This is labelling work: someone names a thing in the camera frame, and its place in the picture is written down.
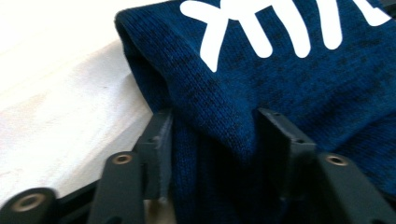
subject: metal ring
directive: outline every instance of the metal ring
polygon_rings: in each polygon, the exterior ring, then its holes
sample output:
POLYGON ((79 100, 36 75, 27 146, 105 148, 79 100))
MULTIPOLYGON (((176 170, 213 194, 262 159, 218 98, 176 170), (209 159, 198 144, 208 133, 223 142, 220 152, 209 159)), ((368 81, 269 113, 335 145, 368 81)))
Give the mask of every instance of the metal ring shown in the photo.
POLYGON ((12 204, 12 210, 15 212, 26 212, 32 210, 43 203, 46 196, 42 193, 34 193, 24 196, 12 204))
POLYGON ((130 162, 131 160, 132 160, 132 156, 126 155, 126 154, 122 154, 122 155, 119 155, 119 156, 115 157, 113 159, 113 163, 117 164, 117 165, 122 165, 122 164, 130 162))
POLYGON ((328 161, 329 163, 332 163, 334 165, 338 165, 338 166, 347 166, 347 161, 344 160, 341 157, 337 157, 337 156, 327 156, 326 157, 326 161, 328 161))

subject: screw hole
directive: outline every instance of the screw hole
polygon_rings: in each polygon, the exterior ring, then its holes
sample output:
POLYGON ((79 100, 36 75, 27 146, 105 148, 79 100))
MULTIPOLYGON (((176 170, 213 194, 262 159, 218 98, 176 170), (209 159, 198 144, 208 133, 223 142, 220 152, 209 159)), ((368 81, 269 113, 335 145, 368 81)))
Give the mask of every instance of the screw hole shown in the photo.
POLYGON ((128 163, 132 160, 132 156, 130 155, 119 155, 113 159, 113 163, 117 165, 128 163))
POLYGON ((105 224, 121 224, 122 219, 120 217, 112 217, 105 224))
POLYGON ((26 212, 38 207, 45 199, 46 196, 41 193, 29 194, 17 200, 11 208, 15 212, 26 212))
POLYGON ((326 161, 328 161, 329 163, 332 163, 334 165, 347 166, 347 161, 342 159, 341 157, 337 157, 337 156, 328 156, 326 158, 326 161))

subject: white wooden surface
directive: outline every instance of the white wooden surface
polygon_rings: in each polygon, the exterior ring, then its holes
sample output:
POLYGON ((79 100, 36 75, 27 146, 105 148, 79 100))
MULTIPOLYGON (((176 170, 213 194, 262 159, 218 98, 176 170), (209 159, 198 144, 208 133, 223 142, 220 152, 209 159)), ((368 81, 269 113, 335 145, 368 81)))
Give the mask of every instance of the white wooden surface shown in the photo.
POLYGON ((114 16, 159 1, 0 0, 0 207, 36 187, 62 197, 132 148, 151 112, 114 16))

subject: folded fabric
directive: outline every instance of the folded fabric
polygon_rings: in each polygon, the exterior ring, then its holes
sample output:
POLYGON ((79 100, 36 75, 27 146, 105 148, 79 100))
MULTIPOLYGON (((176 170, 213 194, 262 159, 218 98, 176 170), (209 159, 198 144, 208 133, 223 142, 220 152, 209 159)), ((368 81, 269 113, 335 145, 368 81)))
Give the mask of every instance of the folded fabric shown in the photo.
POLYGON ((170 1, 116 26, 153 112, 175 112, 177 223, 278 223, 256 109, 396 195, 396 23, 376 0, 170 1))

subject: blue knit fabric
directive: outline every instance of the blue knit fabric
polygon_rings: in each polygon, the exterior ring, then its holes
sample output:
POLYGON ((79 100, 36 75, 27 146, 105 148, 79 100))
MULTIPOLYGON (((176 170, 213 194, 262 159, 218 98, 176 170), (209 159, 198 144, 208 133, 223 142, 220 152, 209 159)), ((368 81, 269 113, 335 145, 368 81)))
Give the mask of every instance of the blue knit fabric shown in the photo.
MULTIPOLYGON (((203 0, 220 7, 219 0, 203 0)), ((287 116, 318 150, 348 156, 396 195, 396 23, 371 26, 352 0, 338 0, 343 40, 325 47, 318 5, 294 0, 311 50, 296 56, 271 7, 255 15, 273 53, 258 57, 229 20, 213 72, 201 59, 206 23, 182 1, 120 12, 126 59, 153 112, 175 112, 172 191, 177 223, 278 223, 283 206, 266 179, 255 111, 287 116)), ((375 0, 373 7, 380 7, 375 0)))

